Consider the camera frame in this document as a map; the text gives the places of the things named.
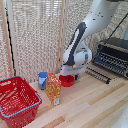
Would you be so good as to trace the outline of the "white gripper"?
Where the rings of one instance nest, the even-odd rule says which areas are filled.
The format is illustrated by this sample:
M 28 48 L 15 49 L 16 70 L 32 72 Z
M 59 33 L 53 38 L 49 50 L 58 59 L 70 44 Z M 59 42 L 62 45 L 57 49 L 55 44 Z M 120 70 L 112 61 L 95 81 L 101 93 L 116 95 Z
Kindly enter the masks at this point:
M 62 76 L 67 76 L 67 75 L 77 74 L 78 71 L 79 71 L 78 67 L 73 68 L 72 66 L 62 65 L 60 74 Z

